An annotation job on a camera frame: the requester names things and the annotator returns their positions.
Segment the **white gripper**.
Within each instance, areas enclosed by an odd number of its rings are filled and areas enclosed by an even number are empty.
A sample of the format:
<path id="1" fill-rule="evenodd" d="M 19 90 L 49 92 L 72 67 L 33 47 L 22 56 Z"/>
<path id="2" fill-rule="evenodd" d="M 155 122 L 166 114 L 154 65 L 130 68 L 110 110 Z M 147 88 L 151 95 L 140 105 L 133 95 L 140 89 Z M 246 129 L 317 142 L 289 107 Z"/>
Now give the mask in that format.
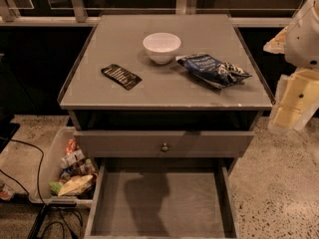
<path id="1" fill-rule="evenodd" d="M 285 53 L 287 28 L 268 41 L 263 50 L 271 54 Z M 271 111 L 268 129 L 275 133 L 301 130 L 319 108 L 319 70 L 297 68 L 291 76 L 282 75 Z"/>

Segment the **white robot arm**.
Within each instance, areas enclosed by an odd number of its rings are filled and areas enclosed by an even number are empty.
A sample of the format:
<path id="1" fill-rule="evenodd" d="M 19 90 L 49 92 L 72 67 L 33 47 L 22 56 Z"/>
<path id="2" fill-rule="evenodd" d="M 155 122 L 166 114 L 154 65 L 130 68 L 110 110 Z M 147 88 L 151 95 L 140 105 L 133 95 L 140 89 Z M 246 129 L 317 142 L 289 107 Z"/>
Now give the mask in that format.
<path id="1" fill-rule="evenodd" d="M 296 67 L 291 76 L 280 77 L 268 128 L 276 133 L 301 130 L 318 110 L 319 0 L 307 0 L 263 50 L 283 54 Z"/>

